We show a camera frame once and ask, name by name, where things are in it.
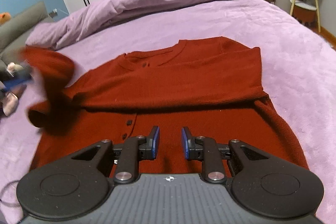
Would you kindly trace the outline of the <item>lilac bed sheet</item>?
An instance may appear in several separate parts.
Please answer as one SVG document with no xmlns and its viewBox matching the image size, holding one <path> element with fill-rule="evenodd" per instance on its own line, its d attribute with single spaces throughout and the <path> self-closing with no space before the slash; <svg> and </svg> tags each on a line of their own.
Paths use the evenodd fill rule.
<svg viewBox="0 0 336 224">
<path fill-rule="evenodd" d="M 90 21 L 90 35 L 64 47 L 80 73 L 135 50 L 213 36 L 259 47 L 262 84 L 296 134 L 311 170 L 325 187 L 318 216 L 335 223 L 335 51 L 285 11 L 262 0 L 221 0 L 175 11 L 145 10 L 134 19 L 125 0 L 103 0 L 66 22 Z"/>
</svg>

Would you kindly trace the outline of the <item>brown round footstool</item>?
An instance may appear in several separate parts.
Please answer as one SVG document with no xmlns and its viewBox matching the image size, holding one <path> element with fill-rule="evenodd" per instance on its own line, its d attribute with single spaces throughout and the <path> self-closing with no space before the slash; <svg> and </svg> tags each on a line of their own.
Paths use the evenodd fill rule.
<svg viewBox="0 0 336 224">
<path fill-rule="evenodd" d="M 293 16 L 303 25 L 311 26 L 315 23 L 317 8 L 305 2 L 297 1 L 294 5 Z"/>
</svg>

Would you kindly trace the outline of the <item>rust red knit sweater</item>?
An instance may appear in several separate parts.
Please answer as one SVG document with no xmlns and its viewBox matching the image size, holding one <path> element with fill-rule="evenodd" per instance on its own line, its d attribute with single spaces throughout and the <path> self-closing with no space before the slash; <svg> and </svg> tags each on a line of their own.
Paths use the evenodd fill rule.
<svg viewBox="0 0 336 224">
<path fill-rule="evenodd" d="M 36 169 L 103 139 L 123 143 L 160 129 L 154 161 L 142 173 L 198 173 L 183 156 L 181 132 L 218 143 L 239 139 L 301 167 L 302 148 L 261 83 L 261 53 L 218 37 L 132 52 L 74 80 L 74 62 L 51 50 L 27 47 L 24 58 L 41 75 L 46 100 L 28 109 L 42 130 L 31 163 Z"/>
</svg>

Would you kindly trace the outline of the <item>grey sofa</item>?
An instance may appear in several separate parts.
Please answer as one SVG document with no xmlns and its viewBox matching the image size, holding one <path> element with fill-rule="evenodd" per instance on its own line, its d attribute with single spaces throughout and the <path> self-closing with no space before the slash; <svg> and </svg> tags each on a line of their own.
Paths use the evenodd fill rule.
<svg viewBox="0 0 336 224">
<path fill-rule="evenodd" d="M 26 40 L 40 23 L 51 23 L 45 3 L 40 1 L 1 24 L 1 71 L 9 63 L 20 64 L 19 51 L 25 47 Z"/>
</svg>

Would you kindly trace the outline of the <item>lilac rolled duvet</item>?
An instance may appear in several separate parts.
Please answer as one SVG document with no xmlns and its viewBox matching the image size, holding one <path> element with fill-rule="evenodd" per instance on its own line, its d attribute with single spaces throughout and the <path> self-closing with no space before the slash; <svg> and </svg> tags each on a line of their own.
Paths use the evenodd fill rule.
<svg viewBox="0 0 336 224">
<path fill-rule="evenodd" d="M 59 50 L 123 20 L 217 0 L 100 0 L 52 23 L 40 23 L 27 46 Z"/>
</svg>

